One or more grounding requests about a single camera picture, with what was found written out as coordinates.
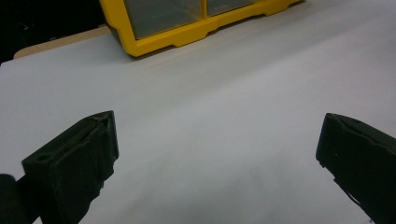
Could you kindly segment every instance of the white surface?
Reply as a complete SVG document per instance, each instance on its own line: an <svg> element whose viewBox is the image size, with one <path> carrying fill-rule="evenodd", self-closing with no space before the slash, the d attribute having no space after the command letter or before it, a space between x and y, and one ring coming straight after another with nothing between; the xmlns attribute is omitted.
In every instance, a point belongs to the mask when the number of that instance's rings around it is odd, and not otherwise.
<svg viewBox="0 0 396 224"><path fill-rule="evenodd" d="M0 171L116 114L81 223L368 223L315 159L325 113L396 136L396 2L310 0L141 60L106 35L2 64Z"/></svg>

